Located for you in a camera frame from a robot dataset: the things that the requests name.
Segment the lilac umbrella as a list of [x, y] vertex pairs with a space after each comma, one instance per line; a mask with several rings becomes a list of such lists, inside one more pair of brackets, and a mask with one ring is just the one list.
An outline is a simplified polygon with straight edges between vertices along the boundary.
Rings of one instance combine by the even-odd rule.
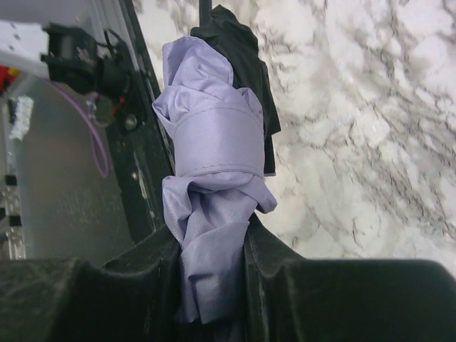
[[255, 211], [276, 200], [273, 134], [280, 131], [252, 30], [223, 6], [162, 49], [165, 87], [152, 107], [175, 151], [162, 182], [164, 218], [180, 243], [184, 323], [231, 316], [242, 295], [242, 248]]

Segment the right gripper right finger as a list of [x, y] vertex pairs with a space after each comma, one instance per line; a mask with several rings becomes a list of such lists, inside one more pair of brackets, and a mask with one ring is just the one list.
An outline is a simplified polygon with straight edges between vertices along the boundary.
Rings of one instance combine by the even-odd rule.
[[453, 341], [455, 278], [428, 260], [307, 259], [250, 219], [248, 341]]

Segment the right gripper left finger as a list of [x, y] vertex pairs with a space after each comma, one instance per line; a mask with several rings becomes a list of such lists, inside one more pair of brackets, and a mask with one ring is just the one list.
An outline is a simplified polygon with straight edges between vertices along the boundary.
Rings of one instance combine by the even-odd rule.
[[97, 268], [1, 262], [2, 341], [175, 341], [179, 245], [166, 228]]

